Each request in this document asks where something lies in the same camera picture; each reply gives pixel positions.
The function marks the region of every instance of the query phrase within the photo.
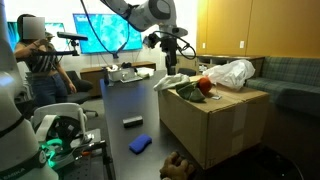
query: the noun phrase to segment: white cloth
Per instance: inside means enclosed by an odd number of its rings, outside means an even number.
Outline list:
[[[184,74],[176,74],[176,75],[166,75],[153,87],[155,91],[161,91],[165,89],[174,88],[178,84],[183,84],[186,82],[190,82],[190,78]]]

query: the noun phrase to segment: black cable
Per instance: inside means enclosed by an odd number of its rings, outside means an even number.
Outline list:
[[[181,53],[181,55],[183,56],[183,57],[185,57],[186,59],[189,59],[189,60],[192,60],[192,59],[194,59],[194,58],[196,58],[196,51],[194,50],[194,48],[192,47],[192,46],[190,46],[190,44],[187,42],[187,41],[185,41],[184,39],[182,39],[181,37],[179,37],[179,36],[176,36],[176,35],[174,35],[174,34],[172,34],[172,33],[168,33],[168,32],[164,32],[164,31],[154,31],[153,33],[162,33],[162,34],[167,34],[167,35],[169,35],[169,36],[172,36],[172,37],[175,37],[176,39],[179,39],[179,40],[181,40],[181,41],[183,41],[184,43],[186,43],[186,45],[183,47],[183,48],[181,48],[180,46],[178,46],[177,47],[177,49],[178,49],[178,51]],[[183,54],[183,52],[182,51],[185,51],[185,50],[187,50],[188,48],[191,48],[191,50],[193,51],[193,56],[191,56],[191,57],[188,57],[188,56],[186,56],[185,54]]]
[[[97,40],[98,40],[99,43],[101,44],[101,46],[102,46],[108,53],[112,54],[112,55],[113,55],[113,58],[115,58],[115,59],[116,59],[116,58],[119,58],[118,55],[117,55],[117,53],[119,52],[119,50],[120,50],[121,48],[122,48],[122,49],[124,48],[124,46],[127,44],[128,40],[129,40],[129,38],[127,38],[127,41],[126,41],[122,46],[120,46],[120,48],[119,48],[115,53],[112,53],[111,51],[109,51],[109,50],[104,46],[104,44],[101,42],[101,40],[100,40],[100,38],[98,37],[96,31],[94,30],[94,28],[93,28],[93,26],[92,26],[92,23],[91,23],[91,21],[90,21],[90,18],[89,18],[87,9],[86,9],[86,7],[85,7],[85,5],[84,5],[84,3],[83,3],[83,0],[80,0],[80,1],[81,1],[82,8],[83,8],[83,10],[84,10],[84,12],[85,12],[85,14],[86,14],[87,19],[88,19],[88,23],[89,23],[89,25],[90,25],[90,27],[91,27],[94,35],[96,36]],[[102,2],[110,8],[109,4],[108,4],[106,1],[102,1]]]
[[[66,48],[64,49],[64,51],[66,51],[66,49],[69,47],[70,42],[71,42],[71,41],[68,42],[68,44],[67,44]],[[63,55],[60,56],[60,59],[58,60],[59,63],[60,63],[60,61],[62,60],[62,57],[63,57]]]

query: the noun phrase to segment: blue sponge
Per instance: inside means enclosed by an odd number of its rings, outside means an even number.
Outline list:
[[[142,134],[138,136],[135,140],[133,140],[129,144],[129,149],[135,154],[141,153],[150,143],[152,143],[152,139],[150,136],[146,134]]]

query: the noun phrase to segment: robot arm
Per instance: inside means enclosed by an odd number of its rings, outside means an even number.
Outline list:
[[[148,47],[154,48],[161,42],[162,52],[166,53],[168,75],[175,74],[177,37],[188,34],[187,30],[176,25],[176,9],[173,0],[149,0],[141,5],[130,5],[124,0],[100,0],[137,31],[145,31],[153,25],[159,25],[160,37],[155,33],[144,39]]]

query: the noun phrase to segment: orange wall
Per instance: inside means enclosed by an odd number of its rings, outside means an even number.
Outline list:
[[[208,23],[198,26],[206,31],[198,32],[197,44],[206,43],[198,54],[320,57],[319,0],[199,1],[207,2],[207,10],[198,10]]]

